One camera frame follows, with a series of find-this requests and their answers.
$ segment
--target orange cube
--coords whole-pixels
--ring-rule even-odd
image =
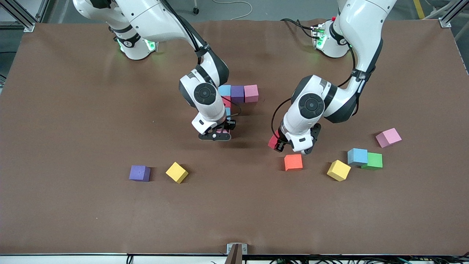
[[[303,168],[303,160],[301,154],[285,156],[285,171],[300,171]]]

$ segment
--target green cube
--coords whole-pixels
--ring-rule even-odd
[[[368,152],[368,163],[362,165],[362,169],[365,170],[380,170],[383,168],[383,155],[378,153]]]

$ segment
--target round black joint cover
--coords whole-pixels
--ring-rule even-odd
[[[324,101],[315,93],[303,95],[298,106],[300,114],[306,119],[316,118],[324,112]]]
[[[198,103],[204,105],[211,105],[215,102],[215,96],[217,94],[217,90],[215,86],[209,83],[203,83],[197,85],[194,90],[194,98]]]

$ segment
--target purple cube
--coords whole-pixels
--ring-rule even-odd
[[[244,86],[231,86],[231,102],[244,103]]]
[[[132,165],[129,179],[134,181],[149,181],[150,168],[142,165]]]

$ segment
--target blue cube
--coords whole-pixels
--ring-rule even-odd
[[[227,111],[227,116],[231,115],[231,109],[229,107],[225,107],[225,110]]]
[[[221,96],[231,96],[231,85],[221,85],[218,87],[218,93]]]
[[[132,165],[129,179],[134,181],[149,181],[150,168],[141,165]]]
[[[362,166],[368,163],[368,150],[353,148],[347,152],[348,164]]]

